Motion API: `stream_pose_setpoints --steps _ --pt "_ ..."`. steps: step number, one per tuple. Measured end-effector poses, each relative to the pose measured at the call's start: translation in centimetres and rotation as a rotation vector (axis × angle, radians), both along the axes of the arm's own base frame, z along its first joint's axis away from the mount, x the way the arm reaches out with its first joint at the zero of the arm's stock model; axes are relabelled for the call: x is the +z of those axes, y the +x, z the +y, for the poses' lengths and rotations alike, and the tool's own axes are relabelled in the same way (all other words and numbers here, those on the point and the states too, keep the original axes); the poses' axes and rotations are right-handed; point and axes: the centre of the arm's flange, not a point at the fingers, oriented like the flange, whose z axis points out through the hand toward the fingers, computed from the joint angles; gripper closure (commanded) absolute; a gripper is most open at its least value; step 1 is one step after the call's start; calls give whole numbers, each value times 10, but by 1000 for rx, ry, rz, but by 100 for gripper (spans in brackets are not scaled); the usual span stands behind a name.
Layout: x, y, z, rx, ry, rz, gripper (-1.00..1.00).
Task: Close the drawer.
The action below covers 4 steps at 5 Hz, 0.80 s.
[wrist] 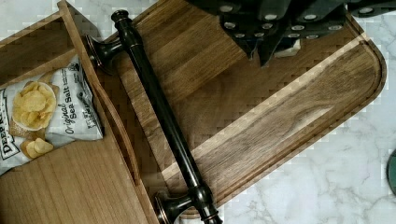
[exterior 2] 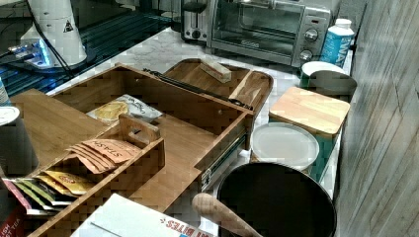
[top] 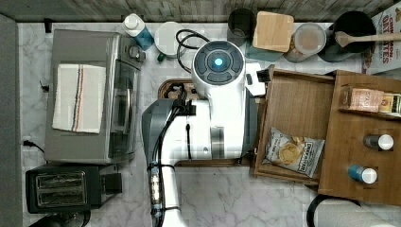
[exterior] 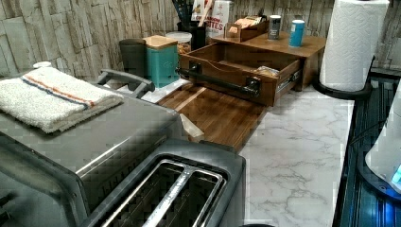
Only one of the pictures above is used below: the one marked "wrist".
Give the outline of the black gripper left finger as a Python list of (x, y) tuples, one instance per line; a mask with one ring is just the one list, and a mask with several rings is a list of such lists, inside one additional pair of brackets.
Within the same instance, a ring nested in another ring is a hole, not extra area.
[(285, 34), (291, 0), (219, 0), (223, 30), (251, 60), (270, 60)]

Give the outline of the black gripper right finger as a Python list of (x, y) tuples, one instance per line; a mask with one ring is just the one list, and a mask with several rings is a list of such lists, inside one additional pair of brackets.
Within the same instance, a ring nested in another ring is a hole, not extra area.
[(261, 66), (265, 66), (275, 52), (291, 48), (297, 39), (319, 38), (342, 29), (345, 23), (344, 3), (290, 3), (282, 9), (286, 14), (259, 46)]

